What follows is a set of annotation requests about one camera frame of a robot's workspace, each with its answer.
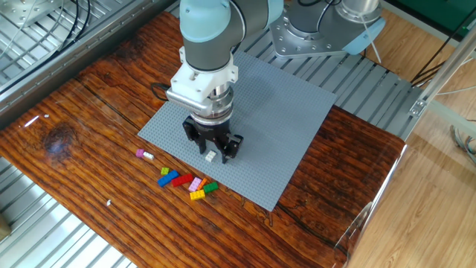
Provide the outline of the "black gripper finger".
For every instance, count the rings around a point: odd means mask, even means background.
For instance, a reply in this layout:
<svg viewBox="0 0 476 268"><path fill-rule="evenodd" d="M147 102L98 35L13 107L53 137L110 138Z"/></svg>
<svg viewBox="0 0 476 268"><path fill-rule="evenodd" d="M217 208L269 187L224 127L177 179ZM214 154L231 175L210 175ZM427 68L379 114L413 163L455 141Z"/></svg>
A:
<svg viewBox="0 0 476 268"><path fill-rule="evenodd" d="M184 128L187 138L190 141L195 142L196 145L199 147L199 153L203 154L206 150L206 141L205 138L199 132L199 130L196 128L196 122L192 119L191 116L188 116L182 123L182 126Z"/></svg>
<svg viewBox="0 0 476 268"><path fill-rule="evenodd" d="M229 159L234 159L239 151L243 137L227 133L220 141L220 152L222 153L222 163L225 164Z"/></svg>

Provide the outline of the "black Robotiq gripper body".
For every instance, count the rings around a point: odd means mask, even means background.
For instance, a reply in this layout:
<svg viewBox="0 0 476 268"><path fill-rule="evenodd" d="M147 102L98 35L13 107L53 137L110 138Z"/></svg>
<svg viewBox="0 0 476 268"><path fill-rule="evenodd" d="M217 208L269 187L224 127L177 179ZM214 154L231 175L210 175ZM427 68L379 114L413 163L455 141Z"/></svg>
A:
<svg viewBox="0 0 476 268"><path fill-rule="evenodd" d="M221 139L226 136L227 133L230 133L230 121L225 121L222 124L216 125L204 125L200 124L195 119L193 120L196 122L196 128L205 138L205 141L212 141L213 143L218 143L220 145Z"/></svg>

